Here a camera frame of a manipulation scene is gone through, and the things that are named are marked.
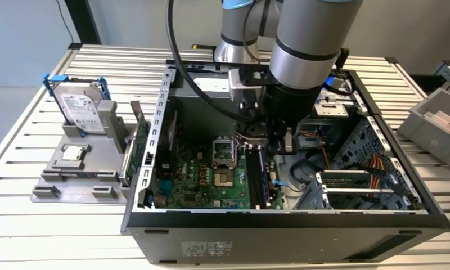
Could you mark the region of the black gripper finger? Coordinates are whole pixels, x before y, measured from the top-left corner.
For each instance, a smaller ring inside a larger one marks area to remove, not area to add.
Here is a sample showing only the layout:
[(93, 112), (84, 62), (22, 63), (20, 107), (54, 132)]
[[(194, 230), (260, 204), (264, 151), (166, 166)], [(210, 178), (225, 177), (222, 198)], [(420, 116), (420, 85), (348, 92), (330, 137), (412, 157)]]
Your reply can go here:
[(269, 133), (268, 152), (273, 155), (294, 155), (297, 139), (290, 127), (273, 129)]

